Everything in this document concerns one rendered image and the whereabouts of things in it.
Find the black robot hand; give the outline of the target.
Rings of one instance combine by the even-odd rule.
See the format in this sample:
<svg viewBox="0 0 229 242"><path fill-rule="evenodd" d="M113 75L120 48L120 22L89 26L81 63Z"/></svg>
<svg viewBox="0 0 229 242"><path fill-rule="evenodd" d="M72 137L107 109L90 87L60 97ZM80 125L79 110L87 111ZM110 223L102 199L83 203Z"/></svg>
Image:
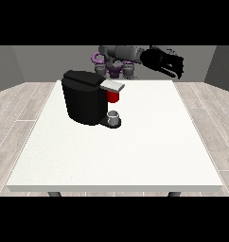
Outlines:
<svg viewBox="0 0 229 242"><path fill-rule="evenodd" d="M140 60L150 70L163 73L171 78L181 78L184 72L183 57L166 53L158 47L143 51Z"/></svg>

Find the pale grey machine lid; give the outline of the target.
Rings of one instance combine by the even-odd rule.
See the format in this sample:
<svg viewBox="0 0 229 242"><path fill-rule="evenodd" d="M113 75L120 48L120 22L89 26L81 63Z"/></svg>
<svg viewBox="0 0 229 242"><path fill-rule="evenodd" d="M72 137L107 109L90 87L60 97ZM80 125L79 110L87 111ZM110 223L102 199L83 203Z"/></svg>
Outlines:
<svg viewBox="0 0 229 242"><path fill-rule="evenodd" d="M105 79L101 84L100 88L109 92L119 93L125 85L113 80Z"/></svg>

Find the red pod holder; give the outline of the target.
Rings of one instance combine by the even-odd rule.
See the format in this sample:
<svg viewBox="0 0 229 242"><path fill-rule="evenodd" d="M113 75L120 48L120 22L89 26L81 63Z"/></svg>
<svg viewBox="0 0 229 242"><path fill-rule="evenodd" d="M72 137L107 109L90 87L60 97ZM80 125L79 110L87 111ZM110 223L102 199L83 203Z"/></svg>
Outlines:
<svg viewBox="0 0 229 242"><path fill-rule="evenodd" d="M110 103L115 103L119 100L119 93L107 92L107 101Z"/></svg>

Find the black coffee machine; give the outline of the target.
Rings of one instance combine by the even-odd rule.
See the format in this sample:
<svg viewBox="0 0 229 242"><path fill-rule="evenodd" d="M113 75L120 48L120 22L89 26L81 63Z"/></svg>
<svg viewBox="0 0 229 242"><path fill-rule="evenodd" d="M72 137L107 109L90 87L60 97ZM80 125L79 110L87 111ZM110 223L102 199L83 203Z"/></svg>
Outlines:
<svg viewBox="0 0 229 242"><path fill-rule="evenodd" d="M102 125L110 129L121 126L108 124L107 92L100 84L107 78L86 71L67 71L62 78L62 90L68 115L74 121L89 126Z"/></svg>

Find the small grey cup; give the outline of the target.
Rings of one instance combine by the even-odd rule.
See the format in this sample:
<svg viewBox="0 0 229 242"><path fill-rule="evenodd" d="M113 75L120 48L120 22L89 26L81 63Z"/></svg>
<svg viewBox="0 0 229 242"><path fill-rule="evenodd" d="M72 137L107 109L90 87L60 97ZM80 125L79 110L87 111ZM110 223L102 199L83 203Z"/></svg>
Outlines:
<svg viewBox="0 0 229 242"><path fill-rule="evenodd" d="M109 111L107 113L107 117L108 117L108 124L111 126L115 126L118 124L119 122L119 114L117 111Z"/></svg>

